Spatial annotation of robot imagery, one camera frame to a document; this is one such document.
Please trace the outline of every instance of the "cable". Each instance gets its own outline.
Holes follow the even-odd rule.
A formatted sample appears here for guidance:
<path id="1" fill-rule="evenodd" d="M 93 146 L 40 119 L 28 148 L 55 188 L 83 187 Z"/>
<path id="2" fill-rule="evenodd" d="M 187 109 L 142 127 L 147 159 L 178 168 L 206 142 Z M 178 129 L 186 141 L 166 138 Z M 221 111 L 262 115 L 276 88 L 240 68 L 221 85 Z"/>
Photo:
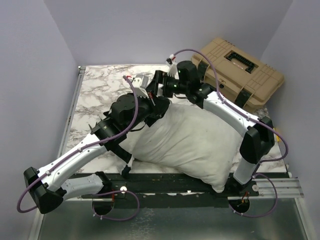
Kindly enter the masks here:
<path id="1" fill-rule="evenodd" d="M 195 52 L 197 54 L 200 54 L 210 65 L 211 69 L 213 70 L 213 73 L 214 73 L 214 77 L 215 77 L 215 88 L 216 88 L 216 93 L 218 95 L 218 97 L 221 99 L 221 101 L 224 100 L 224 98 L 221 96 L 221 93 L 220 93 L 220 90 L 219 90 L 219 80 L 218 80 L 218 75 L 217 75 L 217 71 L 216 71 L 216 68 L 214 67 L 213 63 L 209 60 L 209 58 L 207 58 L 206 55 L 204 55 L 202 52 L 198 51 L 198 50 L 195 50 L 195 49 L 191 49 L 191 48 L 186 48 L 186 49 L 182 49 L 180 51 L 177 51 L 176 53 L 174 53 L 173 55 L 176 56 L 177 54 L 179 53 L 182 53 L 182 52 L 186 52 L 186 51 L 191 51 L 191 52 Z M 233 111 L 235 111 L 236 113 L 240 114 L 241 116 L 245 117 L 245 118 L 248 118 L 248 116 L 244 113 L 242 113 L 241 111 L 239 111 L 238 109 L 236 109 L 235 107 L 233 107 L 231 104 L 229 104 L 227 101 L 224 102 L 229 108 L 231 108 Z M 265 128 L 267 128 L 268 130 L 270 130 L 272 133 L 274 133 L 275 135 L 277 135 L 281 140 L 282 142 L 284 143 L 284 146 L 285 146 L 285 153 L 283 156 L 281 157 L 278 157 L 278 158 L 275 158 L 275 159 L 264 159 L 264 160 L 261 160 L 258 164 L 258 166 L 264 162 L 274 162 L 274 161 L 279 161 L 279 160 L 282 160 L 284 159 L 287 155 L 288 155 L 288 152 L 289 152 L 289 147 L 288 147 L 288 143 L 284 140 L 284 138 L 280 135 L 280 133 L 278 133 L 277 131 L 275 131 L 272 127 L 269 127 L 268 125 L 264 124 L 263 122 L 260 122 L 258 120 L 255 120 L 251 117 L 248 118 L 248 120 L 250 120 L 251 122 L 255 123 L 255 124 L 259 124 Z"/>
<path id="2" fill-rule="evenodd" d="M 186 96 L 177 96 L 176 94 L 174 94 L 174 96 L 175 96 L 177 99 L 187 99 Z"/>
<path id="3" fill-rule="evenodd" d="M 266 213 L 264 213 L 264 214 L 260 214 L 260 215 L 249 215 L 249 214 L 240 213 L 240 212 L 234 210 L 234 208 L 229 204 L 229 207 L 232 209 L 233 213 L 235 213 L 235 214 L 237 214 L 237 215 L 240 215 L 240 216 L 242 216 L 242 217 L 247 217 L 247 218 L 262 218 L 262 217 L 265 217 L 265 216 L 270 215 L 270 214 L 273 213 L 273 211 L 276 209 L 277 204 L 278 204 L 278 193 L 277 193 L 277 189 L 276 189 L 275 184 L 271 181 L 271 179 L 270 179 L 269 177 L 267 177 L 266 175 L 264 175 L 264 174 L 262 174 L 262 173 L 256 173 L 256 174 L 254 175 L 254 177 L 257 177 L 257 176 L 262 176 L 262 177 L 264 177 L 265 179 L 267 179 L 267 180 L 271 183 L 271 185 L 272 185 L 272 187 L 273 187 L 273 189 L 274 189 L 274 194 L 275 194 L 275 201 L 274 201 L 273 207 L 272 207 L 269 211 L 267 211 Z"/>
<path id="4" fill-rule="evenodd" d="M 122 135 L 126 134 L 130 128 L 134 125 L 136 119 L 137 119 L 137 116 L 138 116 L 138 96 L 135 92 L 135 88 L 134 86 L 132 85 L 131 81 L 129 80 L 129 78 L 127 76 L 123 76 L 123 78 L 128 82 L 128 84 L 130 85 L 130 88 L 133 92 L 133 96 L 134 96 L 134 114 L 133 114 L 133 118 L 132 118 L 132 121 L 130 122 L 130 124 L 126 127 L 126 129 L 124 129 L 122 132 L 118 133 L 117 135 L 114 135 L 114 136 L 111 136 L 111 137 L 107 137 L 105 139 L 102 139 L 102 140 L 99 140 L 99 141 L 96 141 L 96 142 L 92 142 L 92 143 L 89 143 L 83 147 L 81 147 L 80 149 L 77 149 L 75 150 L 74 152 L 70 153 L 69 155 L 67 155 L 66 157 L 64 157 L 61 161 L 59 161 L 56 165 L 54 165 L 52 168 L 49 169 L 49 173 L 51 173 L 53 170 L 55 170 L 57 167 L 59 167 L 61 164 L 63 164 L 65 161 L 67 161 L 69 158 L 71 158 L 72 156 L 74 156 L 75 154 L 79 153 L 80 151 L 83 151 L 89 147 L 92 147 L 94 145 L 98 145 L 98 144 L 104 144 L 108 141 L 111 141 L 111 140 L 114 140 L 114 139 L 117 139 L 119 137 L 121 137 Z M 34 207 L 31 207 L 27 210 L 22 210 L 21 209 L 21 202 L 22 200 L 24 199 L 25 195 L 27 194 L 27 192 L 34 186 L 36 185 L 38 182 L 40 182 L 42 179 L 44 179 L 46 176 L 48 176 L 47 173 L 44 173 L 42 176 L 40 176 L 39 178 L 37 178 L 34 182 L 32 182 L 24 191 L 23 193 L 21 194 L 18 202 L 17 202 L 17 205 L 16 205 L 16 209 L 19 213 L 21 214 L 25 214 L 25 213 L 28 213 L 34 209 L 37 208 L 37 206 L 34 206 Z"/>
<path id="5" fill-rule="evenodd" d="M 245 194 L 243 195 L 243 197 L 241 198 L 241 202 L 242 203 L 244 203 L 245 197 L 246 197 L 247 200 L 249 200 L 249 192 L 248 191 L 246 191 Z"/>
<path id="6" fill-rule="evenodd" d="M 132 196 L 134 196 L 135 200 L 136 200 L 136 203 L 137 203 L 137 206 L 136 206 L 136 211 L 131 215 L 131 216 L 128 216 L 128 217 L 125 217 L 125 218 L 113 218 L 113 217 L 108 217 L 108 216 L 103 216 L 103 215 L 98 215 L 96 212 L 95 212 L 95 208 L 92 206 L 92 210 L 93 210 L 93 216 L 97 216 L 97 217 L 100 217 L 100 219 L 108 219 L 108 220 L 112 220 L 112 221 L 117 221 L 117 222 L 124 222 L 124 221 L 128 221 L 130 219 L 133 219 L 138 213 L 139 213 L 139 210 L 140 210 L 140 201 L 139 201 L 139 198 L 137 197 L 136 194 L 134 194 L 132 191 L 123 191 L 123 190 L 117 190 L 117 191 L 110 191 L 110 192 L 106 192 L 106 193 L 100 193 L 100 194 L 94 194 L 94 196 L 105 196 L 105 195 L 110 195 L 110 194 L 117 194 L 117 193 L 128 193 L 128 194 L 131 194 Z"/>
<path id="7" fill-rule="evenodd" d="M 133 129 L 133 130 L 131 130 L 130 132 L 131 132 L 131 133 L 134 133 L 134 132 L 141 131 L 142 129 L 144 129 L 145 126 L 146 126 L 146 123 L 144 123 L 144 125 L 143 125 L 142 127 L 138 128 L 138 129 Z"/>

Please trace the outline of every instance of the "white enclosure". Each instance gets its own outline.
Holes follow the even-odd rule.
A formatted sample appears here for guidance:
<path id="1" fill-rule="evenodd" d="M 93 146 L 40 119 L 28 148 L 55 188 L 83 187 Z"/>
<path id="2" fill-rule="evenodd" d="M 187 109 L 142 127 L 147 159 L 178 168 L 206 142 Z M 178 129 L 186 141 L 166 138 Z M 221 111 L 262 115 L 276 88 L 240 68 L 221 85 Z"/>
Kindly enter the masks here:
<path id="1" fill-rule="evenodd" d="M 23 171 L 56 158 L 78 66 L 162 64 L 222 37 L 285 74 L 268 103 L 320 236 L 318 0 L 13 0 L 0 8 L 0 239 L 28 237 Z M 24 208 L 33 204 L 26 197 Z"/>

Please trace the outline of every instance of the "marble surface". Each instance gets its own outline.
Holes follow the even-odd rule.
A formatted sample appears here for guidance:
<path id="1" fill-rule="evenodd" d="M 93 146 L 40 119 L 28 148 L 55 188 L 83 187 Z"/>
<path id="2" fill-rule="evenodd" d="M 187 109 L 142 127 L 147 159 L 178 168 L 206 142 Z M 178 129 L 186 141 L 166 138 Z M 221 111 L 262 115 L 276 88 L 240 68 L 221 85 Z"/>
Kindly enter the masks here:
<path id="1" fill-rule="evenodd" d="M 129 93 L 129 84 L 122 78 L 123 75 L 135 76 L 143 74 L 153 78 L 155 70 L 166 71 L 166 65 L 99 65 L 87 66 L 80 89 L 79 98 L 76 104 L 75 113 L 71 123 L 70 134 L 66 145 L 66 152 L 77 145 L 89 132 L 89 125 L 94 126 L 96 122 L 103 118 L 103 112 L 108 111 L 111 104 L 120 95 Z M 173 103 L 190 105 L 186 99 L 172 99 Z M 259 117 L 267 116 L 268 110 L 262 108 L 257 110 L 255 115 Z M 237 169 L 241 155 L 239 153 L 233 158 L 231 172 Z M 274 159 L 281 155 L 278 143 L 274 145 L 264 159 Z M 106 173 L 118 173 L 119 163 L 122 161 L 112 152 L 107 152 L 82 167 L 80 173 L 94 173 L 104 171 Z M 286 172 L 283 160 L 277 162 L 263 163 L 258 172 L 282 173 Z M 131 173 L 177 173 L 170 167 L 158 166 L 148 162 L 133 161 Z"/>

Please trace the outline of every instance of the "white pillow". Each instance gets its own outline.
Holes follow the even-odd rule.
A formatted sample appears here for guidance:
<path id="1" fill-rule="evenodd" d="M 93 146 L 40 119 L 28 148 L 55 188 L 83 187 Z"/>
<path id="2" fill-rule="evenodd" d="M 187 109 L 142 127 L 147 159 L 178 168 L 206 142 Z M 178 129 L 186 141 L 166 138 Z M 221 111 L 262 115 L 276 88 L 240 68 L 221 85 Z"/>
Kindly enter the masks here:
<path id="1" fill-rule="evenodd" d="M 240 139 L 213 113 L 172 103 L 163 118 L 128 133 L 120 145 L 140 161 L 176 168 L 221 193 Z"/>

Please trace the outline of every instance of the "tan toolbox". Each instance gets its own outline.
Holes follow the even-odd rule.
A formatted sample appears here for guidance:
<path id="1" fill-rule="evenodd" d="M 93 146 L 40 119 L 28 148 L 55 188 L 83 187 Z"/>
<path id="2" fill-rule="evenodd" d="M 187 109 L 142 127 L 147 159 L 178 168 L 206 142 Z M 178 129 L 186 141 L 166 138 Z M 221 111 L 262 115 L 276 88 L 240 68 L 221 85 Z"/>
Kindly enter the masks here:
<path id="1" fill-rule="evenodd" d="M 249 113 L 262 108 L 284 83 L 282 73 L 221 38 L 215 38 L 201 52 L 216 69 L 220 92 Z M 208 62 L 197 53 L 191 60 L 200 79 L 216 87 L 214 71 Z"/>

